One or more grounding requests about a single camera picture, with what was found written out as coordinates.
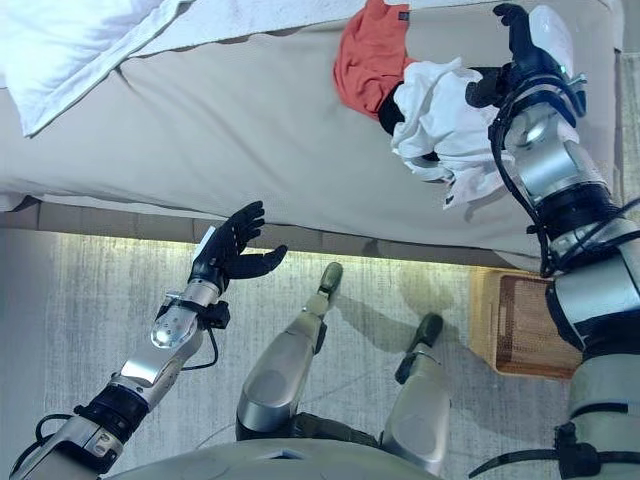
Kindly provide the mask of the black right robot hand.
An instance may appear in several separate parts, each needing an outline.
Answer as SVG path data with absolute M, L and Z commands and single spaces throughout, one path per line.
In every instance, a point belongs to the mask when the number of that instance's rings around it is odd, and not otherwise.
M 493 13 L 509 29 L 511 61 L 501 67 L 477 67 L 481 79 L 467 85 L 467 104 L 499 108 L 511 92 L 533 77 L 568 80 L 573 76 L 573 42 L 554 9 L 542 4 L 527 11 L 517 4 L 502 3 Z

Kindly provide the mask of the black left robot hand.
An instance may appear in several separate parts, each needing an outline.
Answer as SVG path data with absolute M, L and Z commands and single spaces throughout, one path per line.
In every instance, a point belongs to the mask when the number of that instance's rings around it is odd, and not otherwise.
M 188 282 L 206 281 L 224 293 L 231 280 L 258 278 L 275 270 L 288 252 L 286 245 L 264 254 L 244 254 L 247 245 L 261 235 L 264 215 L 263 202 L 256 201 L 216 228 L 193 261 Z

